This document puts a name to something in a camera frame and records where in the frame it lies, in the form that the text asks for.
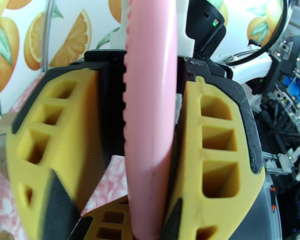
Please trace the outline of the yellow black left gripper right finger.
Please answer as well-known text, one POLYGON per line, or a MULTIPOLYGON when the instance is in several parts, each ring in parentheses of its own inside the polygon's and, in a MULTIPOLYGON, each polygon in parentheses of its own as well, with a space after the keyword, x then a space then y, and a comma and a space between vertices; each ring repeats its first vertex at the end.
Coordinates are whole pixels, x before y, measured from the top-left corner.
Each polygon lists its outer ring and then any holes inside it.
POLYGON ((175 197, 164 223, 164 239, 225 239, 225 211, 219 200, 175 197))

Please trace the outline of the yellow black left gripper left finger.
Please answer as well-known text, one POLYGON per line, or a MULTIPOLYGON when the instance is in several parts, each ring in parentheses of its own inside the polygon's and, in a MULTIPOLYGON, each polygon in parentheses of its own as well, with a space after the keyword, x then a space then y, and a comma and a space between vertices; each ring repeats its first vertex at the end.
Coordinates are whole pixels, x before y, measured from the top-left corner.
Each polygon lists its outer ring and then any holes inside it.
POLYGON ((128 199, 116 199, 84 214, 74 240, 132 240, 128 199))

